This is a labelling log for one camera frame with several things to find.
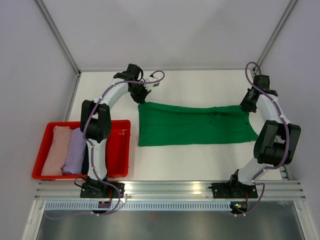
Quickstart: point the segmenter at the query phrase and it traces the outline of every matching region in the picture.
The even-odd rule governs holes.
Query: white table
[[[243,70],[166,71],[165,74],[165,79],[147,96],[148,102],[195,108],[238,105],[250,87]],[[80,121],[82,102],[101,95],[114,75],[115,72],[81,74],[69,121]],[[111,119],[131,121],[129,172],[127,177],[117,180],[228,180],[253,157],[254,142],[138,147],[138,106],[129,93],[112,108]],[[259,111],[250,113],[249,119],[259,133],[264,124]],[[271,170],[261,178],[281,179],[279,170]]]

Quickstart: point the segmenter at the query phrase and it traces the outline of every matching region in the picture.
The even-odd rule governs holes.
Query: green cloth
[[[238,105],[210,108],[139,104],[139,146],[235,144],[255,141],[249,113]]]

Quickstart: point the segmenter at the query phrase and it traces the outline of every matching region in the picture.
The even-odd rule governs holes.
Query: purple folded cloth
[[[66,163],[62,169],[63,174],[81,174],[86,144],[80,128],[72,130]]]

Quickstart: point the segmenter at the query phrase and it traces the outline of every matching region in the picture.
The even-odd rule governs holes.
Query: red plastic tray
[[[129,145],[130,145],[130,129],[129,120],[113,120],[112,129],[105,146],[106,166],[109,178],[119,178],[128,175],[129,168]],[[71,129],[80,128],[79,121],[63,121],[50,122],[46,126],[42,143],[32,172],[34,179],[75,179],[78,177],[86,177],[87,175],[52,175],[41,176],[42,168],[47,159],[52,140],[54,137],[55,126],[68,126]]]

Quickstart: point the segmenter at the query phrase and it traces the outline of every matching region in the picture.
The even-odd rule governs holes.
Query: table surface
[[[110,85],[115,72],[83,72],[69,121],[80,121],[84,100],[93,100]],[[165,79],[147,96],[148,102],[209,108],[238,105],[250,85],[243,70],[166,71]],[[111,109],[112,120],[131,121],[128,181],[228,180],[253,157],[255,142],[139,147],[138,105],[125,94]],[[259,111],[250,113],[252,128],[259,134],[264,122]],[[270,170],[261,180],[281,180]]]

